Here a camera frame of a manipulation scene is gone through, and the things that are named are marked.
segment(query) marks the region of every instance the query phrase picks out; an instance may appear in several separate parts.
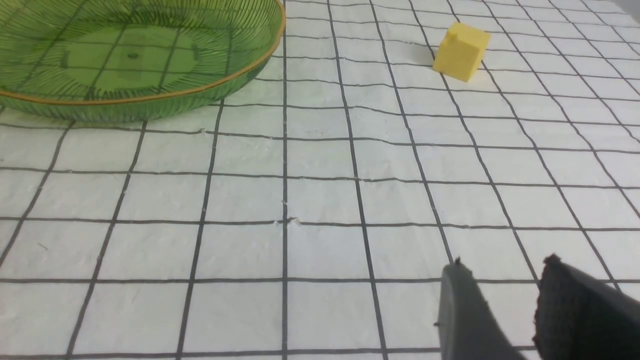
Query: yellow block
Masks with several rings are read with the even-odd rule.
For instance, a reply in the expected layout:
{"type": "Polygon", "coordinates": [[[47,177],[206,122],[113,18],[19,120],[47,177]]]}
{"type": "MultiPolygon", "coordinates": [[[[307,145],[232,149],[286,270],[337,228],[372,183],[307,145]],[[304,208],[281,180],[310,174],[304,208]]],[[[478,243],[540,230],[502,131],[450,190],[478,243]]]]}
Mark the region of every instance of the yellow block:
{"type": "Polygon", "coordinates": [[[455,22],[440,43],[433,70],[469,81],[480,66],[490,38],[489,33],[455,22]]]}

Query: bowl bottom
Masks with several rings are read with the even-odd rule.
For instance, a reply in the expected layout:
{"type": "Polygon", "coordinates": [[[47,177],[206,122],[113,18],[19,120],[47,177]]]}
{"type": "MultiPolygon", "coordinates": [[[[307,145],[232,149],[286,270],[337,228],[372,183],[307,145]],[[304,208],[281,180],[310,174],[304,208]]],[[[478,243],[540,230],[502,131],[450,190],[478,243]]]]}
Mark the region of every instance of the bowl bottom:
{"type": "Polygon", "coordinates": [[[230,63],[242,54],[234,42],[246,43],[230,28],[123,26],[104,19],[68,27],[36,36],[23,66],[12,69],[14,79],[18,69],[24,80],[9,90],[63,101],[176,92],[233,73],[230,63]]]}

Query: basket rim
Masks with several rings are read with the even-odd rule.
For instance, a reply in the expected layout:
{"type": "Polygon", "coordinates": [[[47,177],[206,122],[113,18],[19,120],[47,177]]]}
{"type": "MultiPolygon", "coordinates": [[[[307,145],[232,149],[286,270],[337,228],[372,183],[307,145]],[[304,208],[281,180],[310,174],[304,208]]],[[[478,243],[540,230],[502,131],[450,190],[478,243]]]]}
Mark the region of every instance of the basket rim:
{"type": "Polygon", "coordinates": [[[206,85],[202,85],[202,86],[198,86],[196,88],[190,88],[190,89],[186,89],[186,90],[180,90],[180,91],[175,91],[175,92],[167,92],[167,93],[163,93],[163,94],[157,94],[157,95],[148,95],[148,96],[141,96],[141,97],[130,97],[130,98],[126,98],[126,99],[108,99],[108,100],[87,100],[87,101],[63,101],[63,100],[51,100],[51,99],[44,99],[41,97],[34,97],[34,96],[29,96],[29,95],[22,95],[19,93],[15,93],[15,92],[9,92],[9,91],[5,91],[5,90],[1,90],[0,89],[0,97],[9,97],[12,99],[16,99],[16,100],[22,100],[22,101],[27,101],[27,102],[33,102],[33,103],[37,103],[37,104],[44,104],[44,105],[57,105],[57,106],[96,106],[96,105],[115,105],[115,104],[129,104],[129,103],[134,103],[134,102],[144,102],[144,101],[151,101],[151,100],[158,100],[158,99],[166,99],[166,98],[170,98],[170,97],[176,97],[176,96],[183,96],[183,95],[190,95],[190,94],[195,94],[198,92],[203,92],[206,91],[208,89],[214,88],[218,85],[227,83],[233,79],[239,78],[240,76],[246,74],[247,72],[253,70],[255,67],[257,67],[258,65],[260,65],[262,62],[264,62],[265,60],[267,60],[269,57],[271,57],[271,55],[273,55],[273,53],[278,49],[278,46],[280,45],[280,41],[282,40],[282,35],[284,34],[284,30],[285,30],[285,26],[287,24],[287,15],[285,12],[285,8],[284,5],[282,4],[282,0],[271,0],[274,1],[279,9],[280,9],[280,14],[282,15],[282,20],[280,21],[280,28],[278,29],[278,33],[276,34],[276,39],[273,42],[273,45],[271,46],[271,48],[269,48],[269,50],[267,50],[259,59],[251,62],[249,65],[243,67],[242,69],[238,70],[237,72],[222,78],[220,80],[217,80],[213,83],[209,83],[206,85]]]}

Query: green bowl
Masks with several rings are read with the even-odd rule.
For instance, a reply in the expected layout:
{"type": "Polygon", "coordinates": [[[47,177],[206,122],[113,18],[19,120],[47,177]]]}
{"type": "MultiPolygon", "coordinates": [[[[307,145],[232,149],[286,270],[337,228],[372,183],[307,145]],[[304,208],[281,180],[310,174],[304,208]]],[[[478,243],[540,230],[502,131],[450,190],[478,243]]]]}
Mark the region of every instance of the green bowl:
{"type": "Polygon", "coordinates": [[[0,105],[100,123],[182,113],[255,78],[284,26],[280,0],[0,0],[0,105]]]}

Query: grid square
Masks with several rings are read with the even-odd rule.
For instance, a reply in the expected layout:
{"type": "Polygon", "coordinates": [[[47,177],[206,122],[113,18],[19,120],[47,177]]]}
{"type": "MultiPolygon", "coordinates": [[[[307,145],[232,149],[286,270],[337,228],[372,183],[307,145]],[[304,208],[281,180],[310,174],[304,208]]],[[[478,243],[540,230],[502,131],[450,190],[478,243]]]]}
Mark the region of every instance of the grid square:
{"type": "Polygon", "coordinates": [[[416,65],[392,65],[391,69],[394,72],[394,79],[399,88],[418,88],[425,85],[429,88],[446,88],[444,81],[442,81],[442,76],[432,69],[416,65]]]}
{"type": "Polygon", "coordinates": [[[282,105],[284,86],[280,81],[254,79],[245,87],[225,98],[227,105],[282,105]]]}
{"type": "Polygon", "coordinates": [[[391,75],[389,75],[389,67],[384,63],[357,63],[340,59],[340,71],[342,83],[345,85],[393,85],[391,75]]]}
{"type": "Polygon", "coordinates": [[[413,115],[457,115],[455,104],[445,90],[399,89],[404,112],[413,115]]]}
{"type": "Polygon", "coordinates": [[[299,139],[347,138],[349,131],[344,109],[287,108],[287,136],[299,139]]]}
{"type": "Polygon", "coordinates": [[[498,186],[515,227],[576,227],[573,216],[555,188],[498,186]]]}
{"type": "Polygon", "coordinates": [[[589,148],[589,145],[577,134],[571,124],[523,121],[522,126],[539,148],[589,148]]]}
{"type": "Polygon", "coordinates": [[[197,284],[184,350],[278,350],[282,345],[282,285],[197,284]]]}
{"type": "Polygon", "coordinates": [[[140,133],[109,129],[73,129],[62,143],[56,170],[126,171],[140,133]]]}
{"type": "Polygon", "coordinates": [[[569,121],[615,123],[616,119],[599,99],[556,97],[569,121]]]}
{"type": "Polygon", "coordinates": [[[626,13],[601,13],[598,14],[598,16],[602,18],[602,21],[604,21],[605,24],[610,26],[629,26],[632,28],[638,27],[637,21],[634,20],[631,15],[626,13]]]}
{"type": "Polygon", "coordinates": [[[512,117],[509,104],[500,94],[460,91],[453,94],[463,116],[512,117]]]}
{"type": "MultiPolygon", "coordinates": [[[[230,111],[230,108],[225,108],[224,112],[226,113],[228,111],[230,111]]],[[[220,107],[218,105],[209,105],[202,106],[179,115],[153,120],[147,123],[145,140],[147,139],[147,135],[154,133],[155,131],[197,132],[202,131],[202,129],[213,131],[216,128],[218,112],[220,112],[220,107]]]]}
{"type": "Polygon", "coordinates": [[[592,43],[587,40],[553,38],[551,42],[553,42],[560,50],[560,53],[564,55],[600,57],[598,51],[591,45],[592,43]]]}
{"type": "Polygon", "coordinates": [[[438,347],[440,284],[379,284],[380,313],[388,347],[438,347]]]}
{"type": "Polygon", "coordinates": [[[0,163],[4,167],[47,169],[62,134],[62,130],[3,127],[0,163]]]}
{"type": "Polygon", "coordinates": [[[506,50],[511,52],[517,52],[518,50],[511,42],[511,38],[507,34],[493,33],[489,40],[487,50],[506,50]]]}
{"type": "Polygon", "coordinates": [[[553,54],[523,54],[525,59],[531,65],[531,69],[535,72],[553,72],[554,74],[575,74],[571,65],[562,55],[553,54]]]}
{"type": "Polygon", "coordinates": [[[640,59],[640,55],[624,42],[592,41],[591,44],[607,59],[640,59]]]}
{"type": "Polygon", "coordinates": [[[370,227],[367,234],[377,279],[438,278],[449,263],[436,227],[370,227]]]}
{"type": "MultiPolygon", "coordinates": [[[[445,29],[424,29],[429,39],[429,43],[433,47],[434,51],[437,51],[437,44],[444,38],[446,34],[445,29]]],[[[405,42],[389,41],[385,42],[385,49],[387,50],[387,57],[391,64],[410,64],[425,66],[433,64],[433,53],[428,46],[419,44],[407,44],[405,42]]],[[[377,62],[385,63],[386,59],[378,59],[377,62]]]]}
{"type": "Polygon", "coordinates": [[[189,279],[197,237],[197,225],[117,224],[99,278],[189,279]]]}
{"type": "Polygon", "coordinates": [[[398,100],[391,86],[345,86],[344,95],[350,106],[359,106],[385,113],[400,113],[398,100]]]}
{"type": "Polygon", "coordinates": [[[218,136],[215,174],[282,175],[282,142],[265,138],[218,136]]]}
{"type": "Polygon", "coordinates": [[[556,21],[538,21],[538,26],[548,37],[584,38],[573,23],[556,21]]]}
{"type": "Polygon", "coordinates": [[[287,80],[338,81],[338,69],[333,59],[287,59],[287,80]]]}
{"type": "Polygon", "coordinates": [[[640,61],[611,59],[610,63],[627,79],[640,79],[640,61]]]}
{"type": "Polygon", "coordinates": [[[351,6],[331,5],[335,22],[367,22],[373,21],[373,13],[369,4],[353,4],[351,6]]]}
{"type": "Polygon", "coordinates": [[[410,146],[377,141],[357,141],[354,146],[360,179],[422,179],[410,146]]]}
{"type": "Polygon", "coordinates": [[[508,225],[490,185],[432,184],[429,187],[443,224],[508,225]]]}
{"type": "Polygon", "coordinates": [[[42,173],[0,170],[0,216],[21,217],[40,186],[42,173]]]}
{"type": "Polygon", "coordinates": [[[638,279],[637,232],[590,231],[588,234],[614,279],[638,279]]]}
{"type": "Polygon", "coordinates": [[[197,279],[281,276],[281,225],[205,225],[197,279]]]}
{"type": "Polygon", "coordinates": [[[616,28],[613,30],[622,40],[629,43],[640,42],[640,28],[616,28]]]}
{"type": "Polygon", "coordinates": [[[599,152],[598,157],[620,186],[640,184],[640,156],[617,152],[599,152]]]}
{"type": "Polygon", "coordinates": [[[538,299],[535,284],[480,284],[489,308],[513,346],[531,346],[538,299]]]}
{"type": "Polygon", "coordinates": [[[626,100],[605,100],[613,113],[622,124],[640,124],[637,114],[640,111],[640,102],[626,100]]]}
{"type": "Polygon", "coordinates": [[[124,179],[124,175],[51,174],[30,216],[111,219],[124,179]]]}
{"type": "Polygon", "coordinates": [[[581,75],[608,76],[618,78],[619,75],[607,60],[601,58],[583,58],[580,56],[567,56],[573,67],[581,75]]]}
{"type": "Polygon", "coordinates": [[[593,12],[560,10],[566,18],[576,24],[602,24],[602,21],[593,12]]]}
{"type": "Polygon", "coordinates": [[[404,120],[399,115],[389,115],[368,109],[349,109],[353,136],[373,138],[388,142],[410,143],[404,120]]]}
{"type": "Polygon", "coordinates": [[[87,285],[0,284],[4,354],[65,354],[87,285]]]}
{"type": "Polygon", "coordinates": [[[589,40],[622,41],[616,30],[610,26],[594,24],[576,24],[575,27],[589,40]]]}
{"type": "Polygon", "coordinates": [[[434,224],[424,184],[384,181],[360,183],[368,224],[434,224]]]}
{"type": "Polygon", "coordinates": [[[17,224],[18,221],[0,220],[0,249],[3,251],[11,240],[17,224]]]}
{"type": "Polygon", "coordinates": [[[134,169],[148,172],[208,172],[212,145],[213,135],[207,133],[146,133],[134,169]]]}
{"type": "Polygon", "coordinates": [[[465,119],[478,146],[532,147],[518,122],[511,119],[465,119]]]}
{"type": "Polygon", "coordinates": [[[513,230],[449,227],[445,233],[451,255],[462,259],[476,279],[533,280],[513,230]]]}
{"type": "Polygon", "coordinates": [[[518,50],[530,53],[557,54],[558,51],[547,38],[532,35],[510,34],[518,50]]]}
{"type": "Polygon", "coordinates": [[[578,76],[540,74],[539,77],[551,95],[596,97],[578,76]]]}
{"type": "Polygon", "coordinates": [[[540,151],[540,155],[559,185],[613,185],[607,173],[602,170],[602,166],[590,152],[540,151]]]}
{"type": "Polygon", "coordinates": [[[362,228],[289,226],[288,230],[289,277],[369,278],[362,228]]]}
{"type": "Polygon", "coordinates": [[[558,9],[525,6],[525,10],[529,14],[531,19],[535,21],[566,21],[566,19],[558,9]]]}
{"type": "Polygon", "coordinates": [[[287,17],[329,19],[329,8],[325,4],[289,1],[287,17]]]}
{"type": "Polygon", "coordinates": [[[351,147],[347,140],[287,144],[287,174],[303,177],[353,177],[351,147]]]}
{"type": "Polygon", "coordinates": [[[540,31],[538,25],[533,20],[499,19],[499,21],[506,33],[543,36],[542,31],[540,31]]]}
{"type": "Polygon", "coordinates": [[[359,38],[365,40],[380,40],[378,28],[375,22],[333,22],[333,30],[336,38],[359,38]]]}
{"type": "Polygon", "coordinates": [[[371,285],[290,283],[288,330],[293,349],[378,348],[371,285]]]}
{"type": "Polygon", "coordinates": [[[320,81],[287,82],[287,105],[304,108],[341,108],[342,91],[339,84],[320,81]]]}
{"type": "Polygon", "coordinates": [[[546,94],[547,91],[532,72],[491,71],[495,82],[503,92],[546,94]]]}
{"type": "Polygon", "coordinates": [[[487,50],[484,53],[484,64],[490,70],[531,70],[522,56],[513,51],[487,50]]]}
{"type": "Polygon", "coordinates": [[[553,183],[534,150],[480,149],[480,155],[496,183],[553,183]]]}
{"type": "Polygon", "coordinates": [[[462,121],[450,117],[412,116],[406,119],[416,143],[472,145],[462,121]]]}
{"type": "Polygon", "coordinates": [[[338,44],[338,52],[341,58],[356,61],[385,61],[381,42],[338,38],[336,43],[338,44]]]}
{"type": "Polygon", "coordinates": [[[74,350],[175,351],[186,290],[187,284],[96,285],[74,350]]]}
{"type": "Polygon", "coordinates": [[[287,184],[290,217],[300,222],[360,223],[353,181],[289,179],[287,184]]]}
{"type": "Polygon", "coordinates": [[[640,143],[622,126],[577,124],[576,127],[596,150],[640,151],[640,143]]]}
{"type": "Polygon", "coordinates": [[[640,227],[640,219],[617,189],[565,188],[563,192],[583,227],[640,227]]]}
{"type": "Polygon", "coordinates": [[[488,181],[473,149],[421,146],[418,155],[427,181],[488,181]]]}
{"type": "Polygon", "coordinates": [[[494,17],[509,17],[512,19],[528,19],[527,13],[521,6],[487,3],[494,17]]]}
{"type": "Polygon", "coordinates": [[[206,176],[134,174],[119,218],[198,221],[206,176]]]}
{"type": "Polygon", "coordinates": [[[333,39],[297,38],[287,35],[287,58],[301,57],[335,58],[333,39]]]}
{"type": "Polygon", "coordinates": [[[225,106],[218,130],[228,134],[280,137],[282,109],[275,106],[225,106]]]}
{"type": "Polygon", "coordinates": [[[250,222],[282,219],[281,179],[214,176],[210,191],[207,220],[250,222]]]}
{"type": "MultiPolygon", "coordinates": [[[[338,25],[338,23],[334,24],[336,32],[338,25]]],[[[326,20],[314,20],[308,18],[293,19],[292,17],[287,17],[287,41],[289,41],[289,36],[292,34],[295,34],[297,37],[331,38],[331,23],[326,20]]]]}
{"type": "Polygon", "coordinates": [[[596,279],[609,278],[582,231],[518,230],[518,236],[538,277],[545,269],[544,260],[556,254],[596,279]]]}
{"type": "Polygon", "coordinates": [[[507,101],[520,119],[565,121],[562,109],[547,95],[506,94],[507,101]]]}
{"type": "Polygon", "coordinates": [[[640,100],[638,91],[629,85],[624,79],[592,78],[585,76],[584,80],[593,91],[602,98],[620,100],[640,100]]]}
{"type": "Polygon", "coordinates": [[[107,224],[27,221],[13,243],[0,277],[89,279],[107,224]]]}

